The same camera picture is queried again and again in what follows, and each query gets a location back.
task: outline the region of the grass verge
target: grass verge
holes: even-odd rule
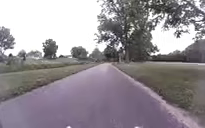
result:
[[[205,65],[183,63],[116,64],[166,101],[181,107],[205,125]]]
[[[0,74],[0,102],[93,66],[95,64]]]

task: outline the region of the asphalt road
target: asphalt road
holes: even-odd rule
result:
[[[184,128],[110,64],[0,104],[3,128]]]

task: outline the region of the sky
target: sky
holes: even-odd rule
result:
[[[95,47],[103,51],[105,45],[94,40],[100,10],[97,0],[0,0],[0,26],[9,28],[16,41],[15,48],[6,53],[42,51],[46,39],[56,41],[57,55],[69,55],[74,46],[83,46],[89,52]],[[164,32],[161,26],[152,32],[159,53],[184,50],[193,43],[193,34],[176,39],[173,32]]]

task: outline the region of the tree canopy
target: tree canopy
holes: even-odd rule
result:
[[[71,54],[74,58],[85,59],[87,58],[88,52],[82,46],[78,46],[71,49]]]
[[[56,45],[56,42],[52,39],[48,39],[45,42],[43,42],[43,51],[44,51],[44,57],[48,59],[54,59],[56,58],[56,52],[58,50],[58,45]]]
[[[106,59],[109,61],[118,60],[118,51],[114,46],[107,45],[103,53]]]
[[[21,50],[17,56],[19,57],[22,57],[23,58],[23,61],[26,60],[26,55],[27,55],[27,52],[25,50]]]
[[[98,16],[98,43],[106,42],[109,46],[121,45],[124,49],[125,60],[131,58],[131,47],[139,46],[149,55],[154,26],[149,20],[150,11],[147,1],[140,0],[99,0],[102,11]]]
[[[28,57],[34,57],[34,58],[42,58],[42,53],[38,50],[32,50],[27,53]]]
[[[15,45],[15,38],[10,34],[10,29],[0,27],[0,54],[8,49],[13,49]]]
[[[180,37],[193,26],[196,39],[205,37],[205,0],[147,0],[154,21],[165,20],[164,29],[175,28]]]
[[[98,48],[95,48],[89,57],[98,61],[102,61],[104,59],[103,53]]]

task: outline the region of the field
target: field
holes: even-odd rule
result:
[[[170,104],[197,116],[205,126],[205,64],[146,62],[115,66]]]
[[[59,67],[83,64],[83,63],[85,62],[73,58],[58,58],[54,60],[47,60],[47,59],[37,60],[37,59],[28,58],[25,62],[21,64],[21,60],[16,59],[11,65],[6,65],[6,63],[0,63],[0,73],[59,68]]]
[[[0,102],[93,67],[95,64],[0,74]]]

